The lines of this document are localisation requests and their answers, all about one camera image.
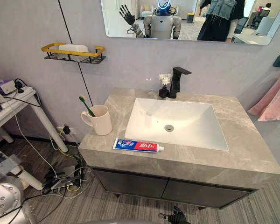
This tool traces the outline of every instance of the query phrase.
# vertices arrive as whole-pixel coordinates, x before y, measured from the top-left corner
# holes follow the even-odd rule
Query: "white sink basin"
[[[136,98],[125,138],[228,151],[211,104]]]

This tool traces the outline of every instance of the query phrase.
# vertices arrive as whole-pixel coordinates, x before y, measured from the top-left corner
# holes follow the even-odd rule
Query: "mirror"
[[[109,37],[268,45],[280,0],[101,0]]]

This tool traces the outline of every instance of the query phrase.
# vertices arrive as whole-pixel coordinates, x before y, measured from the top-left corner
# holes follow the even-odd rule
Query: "chair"
[[[148,15],[152,15],[154,12],[154,6],[153,5],[142,5],[140,8],[140,17],[144,18]]]
[[[269,10],[264,10],[264,9],[261,9],[261,11],[258,13],[258,15],[253,19],[253,22],[252,22],[252,25],[251,27],[252,28],[258,28],[261,20],[264,18],[264,17],[267,17],[269,15],[270,11]]]
[[[274,23],[274,17],[265,17],[261,20],[257,30],[254,32],[254,35],[264,35],[266,36],[269,32],[272,24]]]
[[[242,19],[238,20],[237,27],[235,28],[235,31],[234,31],[235,34],[240,34],[242,32],[248,19],[249,19],[249,17],[243,17]]]

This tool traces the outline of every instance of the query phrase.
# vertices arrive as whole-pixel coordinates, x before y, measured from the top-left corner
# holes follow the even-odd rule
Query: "vanity cabinet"
[[[162,198],[220,209],[250,194],[250,190],[169,180]]]
[[[94,169],[94,173],[106,191],[153,198],[162,197],[168,181],[167,178],[104,169]]]
[[[255,189],[177,180],[126,171],[92,168],[106,191],[222,209]]]

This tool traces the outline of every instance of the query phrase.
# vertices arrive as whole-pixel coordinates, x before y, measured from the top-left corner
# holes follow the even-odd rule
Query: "mug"
[[[95,117],[91,116],[89,112],[83,111],[81,113],[82,121],[93,127],[97,135],[107,135],[112,131],[112,123],[108,107],[104,105],[96,105],[90,108]]]

